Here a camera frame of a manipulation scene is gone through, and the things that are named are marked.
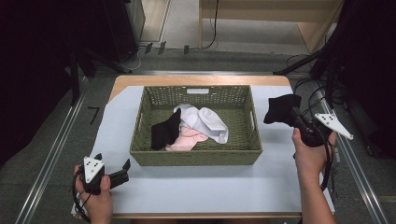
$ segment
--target green wicker basket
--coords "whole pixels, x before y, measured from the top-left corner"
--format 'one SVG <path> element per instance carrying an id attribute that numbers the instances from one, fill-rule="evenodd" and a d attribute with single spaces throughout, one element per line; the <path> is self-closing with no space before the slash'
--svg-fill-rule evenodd
<path id="1" fill-rule="evenodd" d="M 151 149 L 151 126 L 167 120 L 179 104 L 215 111 L 229 129 L 228 142 L 199 142 L 191 151 Z M 252 165 L 262 154 L 249 86 L 145 87 L 131 155 L 141 166 Z"/>

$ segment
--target black sock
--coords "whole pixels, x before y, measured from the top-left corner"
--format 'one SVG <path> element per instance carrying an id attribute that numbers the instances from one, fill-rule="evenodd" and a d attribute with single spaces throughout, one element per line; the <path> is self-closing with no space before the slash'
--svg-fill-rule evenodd
<path id="1" fill-rule="evenodd" d="M 159 150 L 175 143 L 179 135 L 181 109 L 179 108 L 168 120 L 151 127 L 151 148 Z"/>
<path id="2" fill-rule="evenodd" d="M 290 111 L 294 106 L 300 108 L 300 103 L 301 96 L 295 94 L 268 99 L 269 108 L 265 115 L 264 123 L 283 122 L 291 127 L 293 120 L 290 116 Z"/>

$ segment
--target pink cloth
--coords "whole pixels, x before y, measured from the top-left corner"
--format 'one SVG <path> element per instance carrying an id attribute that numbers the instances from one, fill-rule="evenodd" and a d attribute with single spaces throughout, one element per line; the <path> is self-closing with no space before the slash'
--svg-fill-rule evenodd
<path id="1" fill-rule="evenodd" d="M 190 151 L 198 142 L 204 142 L 207 140 L 207 136 L 187 127 L 181 127 L 180 135 L 176 139 L 176 142 L 167 146 L 167 151 Z"/>

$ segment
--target light blue surface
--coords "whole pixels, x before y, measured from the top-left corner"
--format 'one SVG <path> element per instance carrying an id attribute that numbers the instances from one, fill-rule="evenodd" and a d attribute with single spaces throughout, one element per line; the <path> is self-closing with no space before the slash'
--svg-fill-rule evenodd
<path id="1" fill-rule="evenodd" d="M 252 86 L 263 153 L 251 166 L 140 167 L 129 154 L 143 87 L 128 87 L 106 106 L 92 156 L 102 153 L 106 173 L 127 159 L 130 181 L 112 190 L 115 216 L 215 216 L 301 213 L 292 128 L 264 124 L 268 98 L 290 87 Z M 334 211 L 328 191 L 325 196 Z"/>

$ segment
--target white table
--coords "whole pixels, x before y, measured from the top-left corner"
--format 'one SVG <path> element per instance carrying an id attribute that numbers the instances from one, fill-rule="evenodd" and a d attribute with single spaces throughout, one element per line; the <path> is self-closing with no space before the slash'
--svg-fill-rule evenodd
<path id="1" fill-rule="evenodd" d="M 143 86 L 191 83 L 251 83 L 263 146 L 253 165 L 141 167 L 131 157 L 129 146 Z M 292 128 L 262 122 L 268 98 L 287 93 L 291 88 L 285 77 L 119 77 L 91 154 L 102 153 L 106 174 L 120 170 L 131 159 L 129 182 L 112 190 L 114 217 L 300 217 Z M 329 192 L 324 193 L 334 212 Z"/>

